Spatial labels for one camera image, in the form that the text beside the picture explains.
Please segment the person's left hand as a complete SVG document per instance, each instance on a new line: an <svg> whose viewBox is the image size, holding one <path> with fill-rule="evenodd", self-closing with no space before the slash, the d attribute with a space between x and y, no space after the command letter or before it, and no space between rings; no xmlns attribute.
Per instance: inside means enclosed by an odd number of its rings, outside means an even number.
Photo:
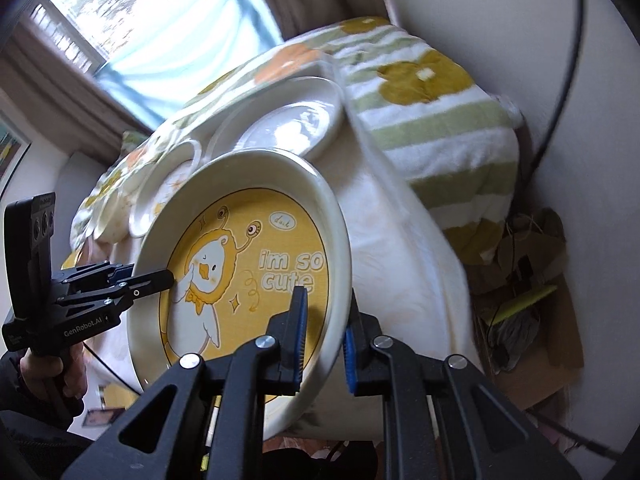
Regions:
<svg viewBox="0 0 640 480"><path fill-rule="evenodd" d="M27 350L20 359L20 371L30 392L44 400L48 395L47 385L55 386L61 379L64 396L82 400L88 390L84 347L74 344L68 355L70 365L66 366L58 356L36 356Z"/></svg>

